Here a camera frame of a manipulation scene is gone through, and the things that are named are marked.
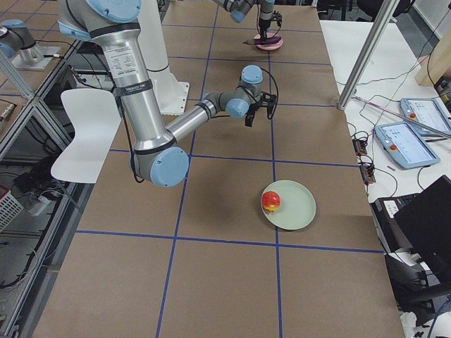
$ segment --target robotic arm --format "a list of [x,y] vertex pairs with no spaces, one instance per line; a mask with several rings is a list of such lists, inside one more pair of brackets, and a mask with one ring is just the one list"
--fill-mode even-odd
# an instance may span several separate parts
[[282,25],[282,15],[274,11],[275,0],[213,0],[219,6],[230,12],[230,17],[236,23],[241,23],[249,13],[253,5],[260,5],[259,33],[261,43],[264,44],[268,38],[268,29],[271,22],[276,21],[278,26]]
[[17,19],[0,23],[0,50],[7,58],[20,51],[20,57],[28,65],[36,64],[44,59],[42,50],[25,23]]
[[177,141],[220,111],[242,118],[258,106],[269,107],[274,97],[261,91],[261,69],[249,65],[242,71],[234,92],[210,93],[194,108],[164,125],[152,81],[137,42],[140,0],[60,0],[60,31],[70,37],[98,44],[104,51],[135,132],[132,156],[136,174],[161,187],[172,187],[185,178],[188,156]]

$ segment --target blue joint cap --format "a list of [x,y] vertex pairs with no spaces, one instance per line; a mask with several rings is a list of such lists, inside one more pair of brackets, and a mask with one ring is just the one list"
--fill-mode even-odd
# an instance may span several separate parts
[[249,110],[249,104],[243,99],[231,99],[225,105],[225,111],[232,118],[242,118]]
[[186,176],[190,162],[178,146],[163,150],[152,163],[150,180],[159,187],[174,187]]
[[85,0],[97,14],[115,23],[129,23],[140,14],[141,0]]
[[10,19],[5,20],[0,25],[5,26],[6,28],[26,28],[27,26],[23,23],[22,20],[19,19]]
[[72,39],[81,40],[81,41],[91,41],[91,36],[85,30],[81,30],[79,28],[67,25],[58,20],[59,31],[61,34],[71,37]]
[[246,18],[246,16],[243,13],[241,13],[240,11],[231,11],[230,17],[236,23],[241,23]]
[[257,85],[263,81],[263,73],[257,65],[247,65],[242,69],[241,80],[250,85]]
[[14,49],[12,49],[10,46],[8,46],[7,44],[0,44],[0,51],[3,52],[3,54],[5,54],[5,56],[7,58],[12,58],[14,56],[14,54],[16,53],[14,51]]

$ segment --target aluminum pole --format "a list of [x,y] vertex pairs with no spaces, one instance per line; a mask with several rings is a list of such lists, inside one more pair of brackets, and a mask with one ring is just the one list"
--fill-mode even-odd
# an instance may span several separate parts
[[337,103],[338,109],[342,111],[345,110],[347,103],[354,93],[355,87],[357,87],[357,84],[362,77],[369,59],[371,58],[371,55],[373,54],[374,49],[376,48],[379,39],[381,38],[385,30],[385,27],[392,18],[393,12],[395,11],[395,8],[399,2],[400,0],[384,0],[384,2],[382,3],[381,9],[376,16],[373,27],[368,33],[368,37],[366,38],[364,46],[360,51],[359,57],[357,58],[351,74],[346,81],[345,88],[343,88],[340,100]]

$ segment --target white basket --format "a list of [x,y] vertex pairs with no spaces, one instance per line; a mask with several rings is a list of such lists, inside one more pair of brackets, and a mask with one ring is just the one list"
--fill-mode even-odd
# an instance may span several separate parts
[[0,232],[23,210],[22,204],[11,195],[11,191],[5,187],[6,192],[0,199]]

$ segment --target light green plate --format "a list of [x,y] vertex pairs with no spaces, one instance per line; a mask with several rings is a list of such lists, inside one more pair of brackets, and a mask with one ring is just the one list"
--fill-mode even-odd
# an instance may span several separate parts
[[315,217],[316,203],[311,192],[294,181],[281,180],[271,183],[265,192],[273,191],[280,196],[280,208],[266,213],[266,218],[276,227],[285,230],[298,230],[306,227]]

